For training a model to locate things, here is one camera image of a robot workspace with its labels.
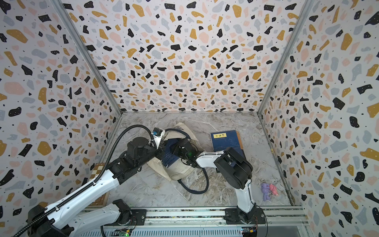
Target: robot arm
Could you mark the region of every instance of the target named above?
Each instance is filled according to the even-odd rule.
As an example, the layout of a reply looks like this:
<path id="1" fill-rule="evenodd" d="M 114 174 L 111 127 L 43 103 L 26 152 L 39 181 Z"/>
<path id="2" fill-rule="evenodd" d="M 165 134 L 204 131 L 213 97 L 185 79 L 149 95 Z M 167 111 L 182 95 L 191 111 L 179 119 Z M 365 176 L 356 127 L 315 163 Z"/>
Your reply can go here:
<path id="1" fill-rule="evenodd" d="M 151 146 L 149 140 L 143 137 L 137 137 L 129 142 L 127 151 L 107 166 L 107 170 L 96 183 L 93 182 L 93 186 L 81 192 L 79 192 L 81 190 L 79 188 L 46 208 L 37 205 L 31 209 L 28 213 L 28 223 L 43 213 L 48 213 L 51 209 L 55 209 L 55 211 L 48 214 L 38 224 L 30 227 L 28 230 L 29 237 L 73 237 L 105 224 L 126 224 L 130 221 L 130 207 L 122 200 L 116 200 L 97 211 L 78 214 L 102 194 L 135 175 L 142 165 L 149 160 L 154 157 L 161 157 L 163 149 L 160 145 L 164 132 L 158 128 L 153 130 L 152 134 L 156 147 Z M 254 211 L 254 201 L 251 198 L 251 164 L 233 148 L 212 153 L 190 151 L 191 148 L 190 140 L 185 138 L 174 152 L 188 159 L 194 167 L 217 168 L 226 181 L 235 188 L 241 221 L 250 223 Z M 66 199 L 70 201 L 59 209 L 56 208 L 59 203 Z"/>
<path id="2" fill-rule="evenodd" d="M 33 222 L 43 213 L 50 214 L 38 224 L 30 227 L 28 236 L 73 237 L 101 225 L 114 222 L 127 223 L 130 220 L 130 208 L 121 199 L 114 201 L 101 210 L 92 211 L 84 215 L 78 215 L 78 213 L 98 197 L 135 175 L 149 160 L 162 155 L 162 148 L 159 145 L 164 135 L 164 130 L 155 128 L 152 134 L 156 148 L 149 144 L 148 139 L 137 137 L 127 144 L 127 151 L 123 152 L 119 158 L 106 167 L 106 171 L 96 183 L 92 181 L 93 186 L 84 191 L 82 190 L 83 187 L 81 187 L 46 208 L 40 205 L 32 208 L 28 213 L 28 223 Z M 59 203 L 67 199 L 69 201 L 66 204 L 56 208 Z"/>
<path id="3" fill-rule="evenodd" d="M 237 208 L 241 221 L 249 224 L 254 213 L 254 200 L 251 195 L 251 164 L 233 148 L 214 153 L 201 153 L 197 159 L 201 168 L 217 168 L 225 180 L 235 189 Z"/>

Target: terrazzo wallpaper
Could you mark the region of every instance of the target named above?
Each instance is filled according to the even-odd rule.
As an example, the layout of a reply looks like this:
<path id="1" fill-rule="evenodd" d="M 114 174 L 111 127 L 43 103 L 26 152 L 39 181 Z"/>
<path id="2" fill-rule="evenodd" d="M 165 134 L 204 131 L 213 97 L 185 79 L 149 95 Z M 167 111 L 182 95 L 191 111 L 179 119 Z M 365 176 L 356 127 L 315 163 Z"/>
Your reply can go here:
<path id="1" fill-rule="evenodd" d="M 262 118 L 315 236 L 379 236 L 378 1 L 315 1 Z"/>
<path id="2" fill-rule="evenodd" d="M 3 1 L 0 236 L 89 178 L 117 114 L 49 1 Z"/>
<path id="3" fill-rule="evenodd" d="M 123 111 L 254 111 L 301 0 L 63 0 Z"/>

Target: chessboard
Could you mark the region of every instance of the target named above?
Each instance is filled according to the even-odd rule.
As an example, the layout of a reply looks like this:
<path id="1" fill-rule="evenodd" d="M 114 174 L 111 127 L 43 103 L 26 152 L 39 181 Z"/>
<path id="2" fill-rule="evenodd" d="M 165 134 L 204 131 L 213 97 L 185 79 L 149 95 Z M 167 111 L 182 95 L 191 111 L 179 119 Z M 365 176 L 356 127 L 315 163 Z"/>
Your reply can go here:
<path id="1" fill-rule="evenodd" d="M 104 167 L 105 163 L 97 163 L 95 164 L 94 169 L 92 170 L 91 176 L 89 177 L 89 182 L 95 178 L 96 175 L 100 174 L 101 169 Z M 105 207 L 106 201 L 108 200 L 109 191 L 104 193 L 102 196 L 97 198 L 93 203 L 91 203 L 88 207 Z"/>

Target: black cable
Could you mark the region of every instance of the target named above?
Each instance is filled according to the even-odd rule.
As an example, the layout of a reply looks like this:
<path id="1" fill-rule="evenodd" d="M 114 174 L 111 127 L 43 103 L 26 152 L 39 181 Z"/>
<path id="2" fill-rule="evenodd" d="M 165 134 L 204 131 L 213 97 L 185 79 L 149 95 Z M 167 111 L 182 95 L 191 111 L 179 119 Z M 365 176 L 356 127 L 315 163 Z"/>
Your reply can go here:
<path id="1" fill-rule="evenodd" d="M 76 193 L 73 193 L 71 196 L 69 196 L 67 199 L 63 200 L 61 203 L 59 203 L 58 205 L 56 205 L 55 207 L 51 208 L 50 210 L 48 210 L 47 212 L 43 213 L 42 215 L 40 215 L 39 217 L 36 217 L 31 223 L 27 224 L 26 226 L 24 226 L 23 228 L 21 228 L 13 237 L 20 237 L 22 235 L 22 233 L 24 233 L 26 230 L 28 230 L 30 227 L 32 227 L 33 225 L 35 225 L 36 223 L 40 222 L 41 220 L 43 220 L 45 217 L 47 217 L 49 214 L 55 212 L 56 210 L 59 210 L 59 208 L 61 208 L 62 206 L 64 206 L 66 203 L 68 203 L 69 201 L 73 200 L 76 196 L 78 196 L 79 194 L 81 194 L 82 192 L 84 192 L 86 189 L 88 189 L 89 187 L 93 186 L 94 184 L 96 184 L 97 181 L 99 181 L 99 179 L 101 178 L 101 176 L 104 174 L 105 170 L 106 170 L 106 167 L 108 166 L 109 164 L 109 161 L 111 160 L 112 158 L 112 155 L 114 153 L 114 150 L 116 149 L 116 146 L 117 144 L 120 142 L 122 136 L 125 135 L 125 133 L 127 133 L 130 129 L 133 129 L 133 128 L 136 128 L 136 127 L 141 127 L 143 129 L 145 129 L 149 135 L 150 135 L 150 139 L 153 141 L 153 144 L 155 146 L 155 148 L 157 147 L 157 145 L 155 144 L 154 142 L 154 137 L 153 135 L 151 134 L 151 131 L 143 126 L 143 125 L 140 125 L 140 124 L 135 124 L 135 125 L 132 125 L 130 127 L 127 127 L 124 131 L 121 132 L 121 134 L 117 137 L 116 141 L 114 142 L 113 146 L 112 146 L 112 149 L 111 151 L 109 152 L 109 155 L 108 155 L 108 158 L 106 159 L 105 161 L 105 164 L 104 164 L 104 167 L 102 168 L 100 174 L 98 176 L 96 176 L 90 183 L 86 184 L 82 189 L 80 189 L 78 192 Z"/>
<path id="2" fill-rule="evenodd" d="M 198 147 L 195 145 L 195 144 L 192 144 L 191 145 L 195 146 L 196 147 L 196 151 L 199 151 Z"/>
<path id="3" fill-rule="evenodd" d="M 103 226 L 100 226 L 100 232 L 102 237 L 106 237 Z"/>
<path id="4" fill-rule="evenodd" d="M 133 223 L 133 217 L 136 218 L 135 216 L 132 216 L 132 217 L 130 218 L 130 224 L 129 224 L 127 227 L 121 229 L 120 231 L 124 231 L 124 230 L 128 230 L 128 229 L 129 229 L 129 226 L 131 226 L 132 223 Z"/>
<path id="5" fill-rule="evenodd" d="M 135 217 L 135 216 L 132 216 L 132 217 L 134 217 L 135 219 L 136 219 L 136 224 L 134 225 L 134 227 L 133 227 L 133 229 L 132 230 L 134 230 L 135 228 L 136 228 L 136 226 L 137 226 L 137 217 Z"/>
<path id="6" fill-rule="evenodd" d="M 265 214 L 265 212 L 263 211 L 263 209 L 262 209 L 260 206 L 258 206 L 258 205 L 256 205 L 256 206 L 259 207 L 259 208 L 262 210 L 263 215 L 265 216 L 265 220 L 266 220 L 266 235 L 265 235 L 265 237 L 267 237 L 267 233 L 268 233 L 268 222 L 267 222 L 266 214 Z"/>
<path id="7" fill-rule="evenodd" d="M 175 132 L 180 132 L 181 134 L 185 135 L 186 138 L 191 139 L 190 136 L 188 135 L 188 133 L 186 133 L 186 132 L 184 132 L 184 131 L 182 131 L 182 130 L 180 130 L 180 129 L 165 129 L 165 131 L 175 131 Z"/>
<path id="8" fill-rule="evenodd" d="M 206 181 L 207 181 L 207 186 L 205 187 L 205 189 L 204 189 L 203 191 L 197 191 L 197 190 L 189 189 L 188 187 L 186 187 L 186 185 L 184 185 L 184 184 L 182 183 L 182 179 L 179 179 L 179 180 L 178 180 L 178 183 L 180 183 L 180 184 L 182 185 L 182 187 L 183 187 L 185 190 L 187 190 L 188 192 L 190 192 L 190 193 L 193 193 L 193 194 L 203 194 L 203 193 L 205 193 L 206 191 L 208 191 L 208 188 L 209 188 L 209 178 L 208 178 L 208 175 L 207 175 L 206 170 L 205 170 L 204 168 L 201 168 L 201 169 L 203 170 L 203 173 L 204 173 L 204 175 L 205 175 L 205 179 L 206 179 Z"/>
<path id="9" fill-rule="evenodd" d="M 183 163 L 183 164 L 185 164 L 185 165 L 188 165 L 188 166 L 191 166 L 190 164 L 188 164 L 187 162 L 183 162 L 183 158 L 180 158 L 180 161 Z"/>

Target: metal frame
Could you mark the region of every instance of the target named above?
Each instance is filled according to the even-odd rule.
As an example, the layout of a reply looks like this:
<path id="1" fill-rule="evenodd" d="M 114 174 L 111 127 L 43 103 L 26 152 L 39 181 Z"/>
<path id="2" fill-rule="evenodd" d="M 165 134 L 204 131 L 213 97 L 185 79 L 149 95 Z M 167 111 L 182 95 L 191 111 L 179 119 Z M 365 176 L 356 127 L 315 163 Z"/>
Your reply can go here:
<path id="1" fill-rule="evenodd" d="M 84 60 L 87 62 L 91 71 L 95 74 L 97 81 L 100 84 L 100 87 L 102 88 L 109 102 L 113 106 L 113 109 L 116 111 L 117 115 L 120 116 L 122 114 L 120 107 L 118 106 L 116 100 L 114 99 L 112 93 L 110 92 L 107 84 L 103 80 L 103 76 L 101 75 L 99 69 L 97 68 L 95 62 L 93 61 L 92 56 L 89 54 L 87 47 L 81 40 L 78 31 L 76 30 L 74 24 L 72 23 L 67 11 L 63 7 L 62 1 L 50 0 L 50 2 L 53 5 L 58 16 L 61 18 L 64 27 L 70 33 L 72 40 L 74 41 L 75 45 L 78 47 L 81 55 L 84 57 Z"/>
<path id="2" fill-rule="evenodd" d="M 286 191 L 286 193 L 287 193 L 288 199 L 289 199 L 291 205 L 294 206 L 294 205 L 295 205 L 295 203 L 294 203 L 294 198 L 293 198 L 293 196 L 292 196 L 292 194 L 291 194 L 291 192 L 290 192 L 290 187 L 288 186 L 288 183 L 286 182 L 286 179 L 285 179 L 284 174 L 283 174 L 283 172 L 282 172 L 282 168 L 280 167 L 279 161 L 278 161 L 278 159 L 276 158 L 275 151 L 274 151 L 275 147 L 274 147 L 274 146 L 271 144 L 271 142 L 270 142 L 270 139 L 269 139 L 268 134 L 267 134 L 266 129 L 265 129 L 265 122 L 263 121 L 262 116 L 261 116 L 260 114 L 258 114 L 258 119 L 259 119 L 259 121 L 260 121 L 260 123 L 261 123 L 262 130 L 263 130 L 263 132 L 265 133 L 265 136 L 266 136 L 266 140 L 267 140 L 268 146 L 269 146 L 270 149 L 271 149 L 271 153 L 272 153 L 272 155 L 273 155 L 273 159 L 274 159 L 274 161 L 275 161 L 276 168 L 278 169 L 278 172 L 279 172 L 280 178 L 282 179 L 282 182 L 283 182 L 283 185 L 284 185 L 285 191 Z"/>
<path id="3" fill-rule="evenodd" d="M 298 36 L 301 32 L 301 29 L 303 28 L 305 20 L 308 17 L 310 9 L 312 8 L 313 2 L 314 2 L 314 0 L 305 0 L 303 8 L 300 11 L 299 19 L 297 20 L 296 25 L 293 29 L 292 34 L 291 34 L 290 40 L 288 41 L 288 44 L 286 45 L 284 52 L 282 53 L 282 56 L 279 60 L 279 65 L 274 72 L 273 78 L 270 81 L 270 83 L 267 87 L 266 93 L 263 97 L 263 100 L 259 106 L 258 115 L 262 114 L 264 104 L 266 104 L 268 98 L 270 98 L 270 93 L 273 91 L 275 84 L 279 80 L 279 76 L 282 73 L 282 70 L 284 68 L 284 65 L 287 62 L 288 57 L 291 54 L 292 48 L 296 43 L 296 39 L 298 38 Z"/>
<path id="4" fill-rule="evenodd" d="M 114 127 L 113 131 L 110 133 L 110 136 L 108 138 L 108 142 L 105 144 L 104 151 L 100 155 L 99 163 L 103 163 L 106 160 L 107 155 L 109 154 L 109 152 L 113 146 L 114 137 L 117 135 L 117 131 L 121 125 L 122 117 L 123 116 L 121 114 L 119 116 L 119 118 L 116 120 L 116 126 Z"/>
<path id="5" fill-rule="evenodd" d="M 226 224 L 225 209 L 235 207 L 134 207 L 146 209 L 145 224 L 136 226 L 131 236 L 242 236 L 241 228 L 251 224 Z M 297 226 L 304 237 L 312 237 L 309 223 L 301 206 L 263 206 L 267 226 Z M 258 224 L 265 231 L 266 224 Z M 107 236 L 115 236 L 124 226 L 104 226 Z M 100 228 L 81 236 L 100 236 Z"/>

